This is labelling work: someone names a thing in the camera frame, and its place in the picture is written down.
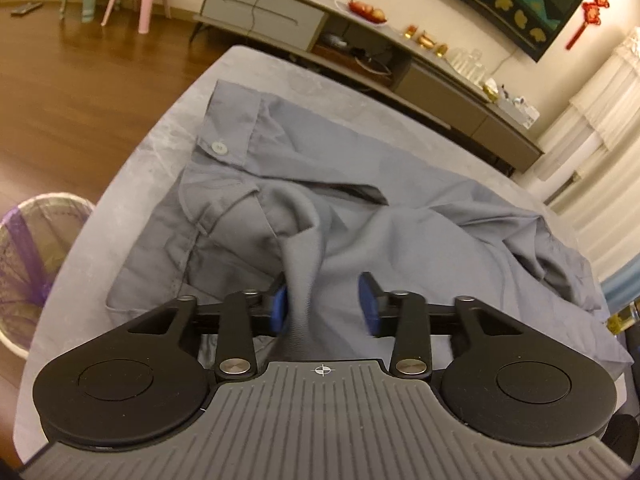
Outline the grey trousers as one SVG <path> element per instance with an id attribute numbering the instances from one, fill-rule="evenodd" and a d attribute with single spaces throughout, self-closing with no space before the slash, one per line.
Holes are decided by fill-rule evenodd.
<path id="1" fill-rule="evenodd" d="M 274 94 L 221 81 L 189 161 L 107 294 L 126 322 L 181 295 L 203 304 L 283 276 L 288 330 L 255 341 L 261 361 L 388 360 L 358 280 L 434 304 L 472 296 L 597 361 L 630 363 L 602 323 L 590 264 L 538 212 L 480 183 Z"/>

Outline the glass tea bottle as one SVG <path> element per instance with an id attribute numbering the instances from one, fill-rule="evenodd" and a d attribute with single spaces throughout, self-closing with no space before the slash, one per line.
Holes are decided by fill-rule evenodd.
<path id="1" fill-rule="evenodd" d="M 617 336 L 637 324 L 639 318 L 639 299 L 635 299 L 623 309 L 612 314 L 606 321 L 606 327 L 613 335 Z"/>

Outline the wicker waste basket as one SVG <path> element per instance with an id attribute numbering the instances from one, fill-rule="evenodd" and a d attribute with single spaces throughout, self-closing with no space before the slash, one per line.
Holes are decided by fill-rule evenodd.
<path id="1" fill-rule="evenodd" d="M 70 193 L 40 194 L 1 218 L 1 342 L 27 359 L 58 272 L 94 209 Z"/>

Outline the white storage box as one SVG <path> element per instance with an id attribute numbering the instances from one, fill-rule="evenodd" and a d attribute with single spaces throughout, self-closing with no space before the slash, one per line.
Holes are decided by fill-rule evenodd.
<path id="1" fill-rule="evenodd" d="M 540 117 L 540 113 L 522 96 L 511 96 L 502 92 L 498 99 L 498 107 L 525 129 L 533 127 Z"/>

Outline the gold tissue box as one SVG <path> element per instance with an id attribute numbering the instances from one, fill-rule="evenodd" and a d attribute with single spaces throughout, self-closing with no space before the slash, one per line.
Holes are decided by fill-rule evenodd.
<path id="1" fill-rule="evenodd" d="M 500 90 L 494 78 L 488 78 L 483 82 L 482 90 L 490 102 L 497 103 L 500 99 Z"/>

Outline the white lace curtain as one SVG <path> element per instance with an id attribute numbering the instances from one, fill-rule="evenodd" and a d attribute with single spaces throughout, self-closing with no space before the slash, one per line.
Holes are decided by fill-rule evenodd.
<path id="1" fill-rule="evenodd" d="M 639 252 L 639 31 L 633 29 L 540 139 L 516 180 L 576 231 L 604 280 Z"/>

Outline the glass cups set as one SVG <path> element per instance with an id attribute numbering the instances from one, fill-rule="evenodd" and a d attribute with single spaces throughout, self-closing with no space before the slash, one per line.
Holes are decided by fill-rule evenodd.
<path id="1" fill-rule="evenodd" d="M 457 48 L 450 50 L 445 58 L 452 69 L 460 76 L 477 86 L 477 88 L 482 88 L 488 78 L 488 71 L 482 63 L 482 56 L 482 51 L 478 49 L 468 51 Z"/>

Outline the gold incense burner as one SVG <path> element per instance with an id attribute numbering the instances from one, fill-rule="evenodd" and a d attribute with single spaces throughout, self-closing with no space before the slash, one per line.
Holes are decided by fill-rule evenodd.
<path id="1" fill-rule="evenodd" d="M 433 50 L 437 46 L 437 41 L 432 38 L 427 32 L 421 32 L 421 35 L 416 38 L 416 43 L 424 49 Z"/>

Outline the red fruit plate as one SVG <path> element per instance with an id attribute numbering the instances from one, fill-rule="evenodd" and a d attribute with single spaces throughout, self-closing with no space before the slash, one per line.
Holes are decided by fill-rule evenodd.
<path id="1" fill-rule="evenodd" d="M 375 26 L 381 26 L 387 23 L 385 12 L 382 9 L 371 6 L 370 4 L 363 3 L 361 1 L 349 1 L 348 3 L 344 3 L 338 0 L 335 0 L 334 4 L 338 10 L 358 16 L 358 18 L 362 18 L 367 23 L 371 23 Z"/>

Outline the long grey TV cabinet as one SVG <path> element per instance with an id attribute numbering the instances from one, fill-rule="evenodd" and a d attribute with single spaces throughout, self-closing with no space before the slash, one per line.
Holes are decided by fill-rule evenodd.
<path id="1" fill-rule="evenodd" d="M 345 79 L 375 99 L 439 126 L 448 138 L 524 172 L 542 151 L 478 84 L 390 26 L 337 0 L 203 0 L 198 32 L 215 27 Z"/>

